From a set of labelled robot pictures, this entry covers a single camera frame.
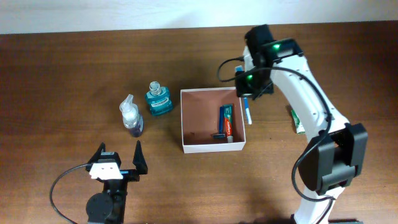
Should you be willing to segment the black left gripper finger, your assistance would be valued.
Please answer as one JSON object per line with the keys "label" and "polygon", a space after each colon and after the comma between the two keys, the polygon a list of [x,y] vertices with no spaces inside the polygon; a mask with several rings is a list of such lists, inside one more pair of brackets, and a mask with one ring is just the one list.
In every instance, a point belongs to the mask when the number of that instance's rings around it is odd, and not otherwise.
{"label": "black left gripper finger", "polygon": [[136,167],[136,172],[139,175],[148,174],[148,166],[146,164],[146,160],[143,155],[142,146],[141,146],[140,141],[136,142],[136,148],[134,150],[134,157],[133,157],[132,163]]}
{"label": "black left gripper finger", "polygon": [[93,164],[96,163],[100,157],[101,157],[101,153],[106,151],[106,145],[105,143],[101,143],[99,145],[99,148],[97,149],[97,151],[93,154],[93,156],[90,158],[90,160],[88,161],[89,164]]}

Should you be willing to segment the blue white toothbrush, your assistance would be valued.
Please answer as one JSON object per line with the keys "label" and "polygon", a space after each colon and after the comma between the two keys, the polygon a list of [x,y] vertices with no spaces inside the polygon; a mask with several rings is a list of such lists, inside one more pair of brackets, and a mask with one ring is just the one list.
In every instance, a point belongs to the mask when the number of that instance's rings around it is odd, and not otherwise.
{"label": "blue white toothbrush", "polygon": [[[239,75],[240,73],[243,73],[243,66],[239,65],[237,67],[234,68],[235,71],[235,75]],[[248,121],[248,125],[252,125],[252,118],[251,118],[251,113],[249,110],[249,103],[248,103],[248,99],[247,98],[243,98],[244,101],[244,109],[245,109],[245,113],[246,113],[246,119]]]}

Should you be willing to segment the clear foam pump bottle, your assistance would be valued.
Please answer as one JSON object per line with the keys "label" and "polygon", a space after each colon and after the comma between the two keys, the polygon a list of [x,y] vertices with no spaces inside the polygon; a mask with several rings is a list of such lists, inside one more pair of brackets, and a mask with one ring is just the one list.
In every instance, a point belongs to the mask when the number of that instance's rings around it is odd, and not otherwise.
{"label": "clear foam pump bottle", "polygon": [[134,95],[128,94],[126,99],[119,105],[123,117],[123,124],[131,136],[138,138],[144,130],[144,119],[138,106],[133,102]]}

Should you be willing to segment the pink cardboard box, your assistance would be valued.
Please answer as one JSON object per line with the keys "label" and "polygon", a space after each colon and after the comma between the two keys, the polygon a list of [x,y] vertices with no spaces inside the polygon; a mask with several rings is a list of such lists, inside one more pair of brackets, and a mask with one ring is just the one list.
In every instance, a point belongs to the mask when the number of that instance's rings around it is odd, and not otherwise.
{"label": "pink cardboard box", "polygon": [[[219,131],[220,107],[232,105],[232,137],[213,137]],[[186,154],[241,151],[246,144],[244,106],[235,87],[197,88],[180,91],[182,147]]]}

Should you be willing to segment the green white tissue packet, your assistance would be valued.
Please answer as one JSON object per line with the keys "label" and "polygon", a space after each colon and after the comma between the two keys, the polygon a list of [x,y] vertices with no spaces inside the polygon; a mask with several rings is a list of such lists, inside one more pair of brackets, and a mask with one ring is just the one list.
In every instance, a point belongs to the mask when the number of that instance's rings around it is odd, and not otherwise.
{"label": "green white tissue packet", "polygon": [[291,114],[292,114],[292,118],[294,121],[296,133],[297,134],[305,134],[304,126],[303,126],[301,120],[299,119],[299,117],[297,116],[295,110],[291,109]]}

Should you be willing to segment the blue disposable razor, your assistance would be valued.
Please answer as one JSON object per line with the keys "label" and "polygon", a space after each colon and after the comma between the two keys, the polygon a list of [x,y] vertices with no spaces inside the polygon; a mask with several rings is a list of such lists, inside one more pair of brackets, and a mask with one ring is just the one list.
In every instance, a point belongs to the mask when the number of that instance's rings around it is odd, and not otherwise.
{"label": "blue disposable razor", "polygon": [[213,139],[223,139],[226,137],[226,134],[223,131],[224,128],[224,108],[220,106],[219,110],[219,120],[218,120],[218,132],[213,134]]}

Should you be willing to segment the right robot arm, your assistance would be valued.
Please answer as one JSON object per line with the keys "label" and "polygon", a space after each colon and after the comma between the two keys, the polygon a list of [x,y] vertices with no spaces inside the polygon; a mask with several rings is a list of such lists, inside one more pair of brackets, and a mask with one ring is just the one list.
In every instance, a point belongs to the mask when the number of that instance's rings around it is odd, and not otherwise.
{"label": "right robot arm", "polygon": [[200,88],[208,76],[192,66],[162,72],[180,91],[183,151],[240,151],[246,142],[247,100],[279,88],[308,141],[292,168],[291,179],[301,178],[304,189],[288,222],[328,223],[336,199],[361,173],[368,133],[333,106],[294,39],[277,40],[268,25],[261,25],[249,30],[244,41],[232,87]]}

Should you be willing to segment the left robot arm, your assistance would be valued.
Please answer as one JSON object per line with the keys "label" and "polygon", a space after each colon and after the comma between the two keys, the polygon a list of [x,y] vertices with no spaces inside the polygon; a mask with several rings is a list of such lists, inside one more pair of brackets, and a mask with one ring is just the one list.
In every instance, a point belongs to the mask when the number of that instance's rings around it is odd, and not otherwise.
{"label": "left robot arm", "polygon": [[141,175],[148,173],[140,141],[136,142],[132,164],[134,169],[122,170],[119,154],[107,152],[105,143],[100,144],[86,168],[92,179],[103,184],[103,190],[86,203],[88,223],[124,222],[128,183],[138,182]]}

